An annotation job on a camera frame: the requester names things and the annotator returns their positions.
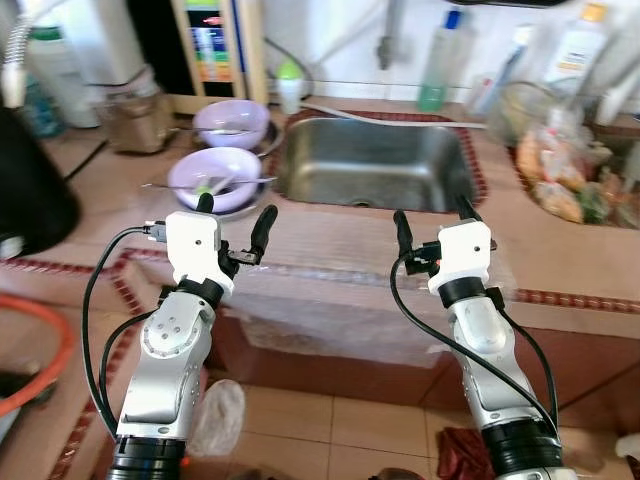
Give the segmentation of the teal plastic bottle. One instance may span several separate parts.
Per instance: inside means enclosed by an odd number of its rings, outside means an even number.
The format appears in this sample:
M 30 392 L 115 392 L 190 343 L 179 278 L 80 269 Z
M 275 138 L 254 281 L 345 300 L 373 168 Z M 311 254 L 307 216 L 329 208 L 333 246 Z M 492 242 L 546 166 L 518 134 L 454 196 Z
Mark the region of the teal plastic bottle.
M 19 113 L 29 131 L 37 138 L 58 137 L 64 132 L 58 110 L 35 74 L 28 73 L 26 76 L 26 97 Z

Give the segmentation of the clear bubble wrap sheet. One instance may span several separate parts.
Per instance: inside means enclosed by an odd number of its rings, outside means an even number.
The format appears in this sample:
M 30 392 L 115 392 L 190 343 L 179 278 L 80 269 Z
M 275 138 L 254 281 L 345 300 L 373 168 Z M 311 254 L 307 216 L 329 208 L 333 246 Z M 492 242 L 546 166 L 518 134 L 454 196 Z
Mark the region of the clear bubble wrap sheet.
M 451 355 L 392 298 L 388 274 L 398 252 L 392 216 L 283 202 L 264 260 L 239 270 L 224 301 L 250 346 L 422 369 Z

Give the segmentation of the stainless steel sink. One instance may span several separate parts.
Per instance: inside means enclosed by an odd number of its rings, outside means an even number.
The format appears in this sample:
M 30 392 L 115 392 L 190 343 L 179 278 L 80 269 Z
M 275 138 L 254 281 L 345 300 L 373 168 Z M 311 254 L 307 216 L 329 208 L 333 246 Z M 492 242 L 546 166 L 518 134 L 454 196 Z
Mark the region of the stainless steel sink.
M 288 200 L 452 214 L 458 195 L 474 206 L 488 197 L 468 129 L 390 127 L 306 109 L 284 134 L 264 169 Z

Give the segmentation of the crumpled clear plastic bag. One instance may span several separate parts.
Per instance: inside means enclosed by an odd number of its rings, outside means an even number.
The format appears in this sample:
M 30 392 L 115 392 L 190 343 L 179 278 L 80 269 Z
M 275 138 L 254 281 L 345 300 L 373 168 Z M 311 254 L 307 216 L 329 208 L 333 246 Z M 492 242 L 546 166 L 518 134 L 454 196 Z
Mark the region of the crumpled clear plastic bag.
M 195 425 L 187 442 L 191 457 L 229 456 L 241 438 L 247 404 L 244 388 L 237 381 L 221 379 L 202 396 Z

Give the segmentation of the clear jar with brown contents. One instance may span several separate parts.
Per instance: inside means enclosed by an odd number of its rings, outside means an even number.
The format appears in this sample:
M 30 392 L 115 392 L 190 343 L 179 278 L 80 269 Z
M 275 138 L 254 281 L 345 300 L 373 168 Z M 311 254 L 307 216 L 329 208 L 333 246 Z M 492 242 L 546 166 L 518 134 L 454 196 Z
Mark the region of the clear jar with brown contents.
M 154 79 L 122 87 L 95 87 L 93 109 L 111 148 L 120 154 L 156 154 L 174 129 L 172 104 Z

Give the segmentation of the white and blue bottle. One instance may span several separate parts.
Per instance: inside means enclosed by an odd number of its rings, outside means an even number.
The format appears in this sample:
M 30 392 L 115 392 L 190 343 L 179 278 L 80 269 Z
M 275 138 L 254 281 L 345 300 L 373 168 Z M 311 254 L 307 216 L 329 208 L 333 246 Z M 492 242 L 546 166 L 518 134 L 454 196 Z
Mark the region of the white and blue bottle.
M 518 65 L 521 56 L 524 55 L 527 46 L 529 46 L 532 33 L 535 31 L 534 24 L 521 24 L 513 31 L 512 46 L 508 51 L 506 59 L 500 64 L 497 73 L 490 74 L 483 78 L 483 83 L 477 87 L 474 101 L 472 101 L 470 113 L 474 116 L 485 116 L 497 97 L 500 87 L 507 83 L 513 70 Z

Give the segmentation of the large white bottle green cap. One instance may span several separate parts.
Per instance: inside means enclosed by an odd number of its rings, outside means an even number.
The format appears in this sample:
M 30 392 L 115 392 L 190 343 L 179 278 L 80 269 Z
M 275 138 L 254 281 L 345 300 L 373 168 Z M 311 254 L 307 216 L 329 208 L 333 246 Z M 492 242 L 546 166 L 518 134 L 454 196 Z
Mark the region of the large white bottle green cap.
M 28 35 L 26 67 L 44 88 L 69 127 L 100 127 L 90 91 L 67 41 L 56 26 L 33 26 Z

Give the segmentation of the clear bottle with green liquid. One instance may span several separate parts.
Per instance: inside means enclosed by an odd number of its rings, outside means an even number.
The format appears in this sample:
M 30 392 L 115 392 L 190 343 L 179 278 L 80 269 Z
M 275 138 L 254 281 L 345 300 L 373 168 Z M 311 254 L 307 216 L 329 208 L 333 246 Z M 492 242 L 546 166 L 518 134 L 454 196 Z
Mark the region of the clear bottle with green liquid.
M 463 56 L 471 44 L 465 9 L 454 6 L 431 36 L 416 106 L 421 113 L 438 113 L 448 99 L 454 78 L 463 69 Z

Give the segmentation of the grey metal faucet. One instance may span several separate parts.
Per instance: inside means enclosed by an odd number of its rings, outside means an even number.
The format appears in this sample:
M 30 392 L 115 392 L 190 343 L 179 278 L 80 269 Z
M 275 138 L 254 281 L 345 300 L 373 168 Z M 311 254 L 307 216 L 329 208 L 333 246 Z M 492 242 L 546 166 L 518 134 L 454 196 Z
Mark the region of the grey metal faucet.
M 375 49 L 379 70 L 389 70 L 396 60 L 399 40 L 401 40 L 404 0 L 387 0 L 383 20 L 383 31 Z

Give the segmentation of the purple plastic bowl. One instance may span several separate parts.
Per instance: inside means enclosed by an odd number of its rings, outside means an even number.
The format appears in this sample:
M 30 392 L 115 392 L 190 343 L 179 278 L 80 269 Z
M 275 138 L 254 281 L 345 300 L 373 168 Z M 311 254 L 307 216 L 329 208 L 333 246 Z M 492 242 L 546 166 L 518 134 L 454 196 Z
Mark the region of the purple plastic bowl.
M 236 147 L 211 147 L 192 152 L 169 170 L 166 183 L 174 186 L 173 193 L 188 209 L 195 209 L 200 186 L 207 177 L 230 178 L 228 191 L 215 195 L 212 211 L 225 214 L 250 204 L 257 192 L 256 184 L 236 184 L 236 180 L 260 178 L 262 165 L 259 156 Z
M 193 119 L 193 127 L 219 127 L 219 125 L 243 125 L 252 128 L 246 134 L 198 133 L 201 140 L 211 147 L 236 147 L 251 150 L 259 145 L 270 123 L 270 111 L 266 106 L 243 99 L 230 99 L 207 105 Z

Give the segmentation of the dark red cloth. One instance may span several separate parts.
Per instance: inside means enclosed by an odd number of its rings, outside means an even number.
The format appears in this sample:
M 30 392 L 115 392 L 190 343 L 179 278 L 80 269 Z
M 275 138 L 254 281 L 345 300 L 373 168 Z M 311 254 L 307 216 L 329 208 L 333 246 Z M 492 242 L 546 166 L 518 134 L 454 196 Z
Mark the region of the dark red cloth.
M 443 428 L 435 440 L 439 480 L 497 480 L 479 430 Z

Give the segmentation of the thin white pipe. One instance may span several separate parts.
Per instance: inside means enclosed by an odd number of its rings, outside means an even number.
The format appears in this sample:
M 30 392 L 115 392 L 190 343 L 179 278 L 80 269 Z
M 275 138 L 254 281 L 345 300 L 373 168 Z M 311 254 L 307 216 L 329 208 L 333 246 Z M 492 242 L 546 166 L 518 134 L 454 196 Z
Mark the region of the thin white pipe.
M 401 113 L 401 111 L 364 111 L 364 113 L 361 113 L 361 111 L 329 108 L 329 106 L 314 104 L 314 102 L 302 102 L 301 108 L 315 110 L 317 113 L 339 116 L 339 118 L 357 120 L 357 122 L 374 125 L 390 125 L 390 127 L 440 127 L 472 129 L 472 131 L 485 131 L 485 129 L 488 128 L 488 125 L 484 123 L 458 122 L 458 120 L 449 119 L 447 116 Z

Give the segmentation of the small white bottle green cap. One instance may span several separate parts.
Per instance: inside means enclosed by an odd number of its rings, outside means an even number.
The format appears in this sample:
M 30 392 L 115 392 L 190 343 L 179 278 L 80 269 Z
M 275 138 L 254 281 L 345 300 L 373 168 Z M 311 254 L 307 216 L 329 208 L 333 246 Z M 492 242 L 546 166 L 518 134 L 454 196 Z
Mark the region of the small white bottle green cap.
M 300 65 L 291 59 L 285 59 L 275 74 L 276 96 L 280 110 L 285 115 L 293 115 L 301 109 L 305 74 Z

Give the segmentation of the beige water ionizer with panel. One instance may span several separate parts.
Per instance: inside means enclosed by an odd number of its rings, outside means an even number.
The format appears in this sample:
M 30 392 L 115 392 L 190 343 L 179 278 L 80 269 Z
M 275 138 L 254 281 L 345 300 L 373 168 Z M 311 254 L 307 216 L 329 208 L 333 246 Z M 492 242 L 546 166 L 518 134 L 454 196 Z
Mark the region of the beige water ionizer with panel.
M 178 113 L 244 99 L 268 105 L 264 0 L 170 0 L 191 92 L 172 93 Z

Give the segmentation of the black electric kettle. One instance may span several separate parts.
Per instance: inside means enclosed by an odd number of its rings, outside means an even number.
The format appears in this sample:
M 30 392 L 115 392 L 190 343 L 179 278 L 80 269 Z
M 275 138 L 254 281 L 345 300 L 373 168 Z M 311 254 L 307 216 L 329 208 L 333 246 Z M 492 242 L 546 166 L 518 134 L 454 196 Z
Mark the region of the black electric kettle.
M 79 220 L 78 198 L 44 146 L 0 106 L 0 260 L 58 246 Z

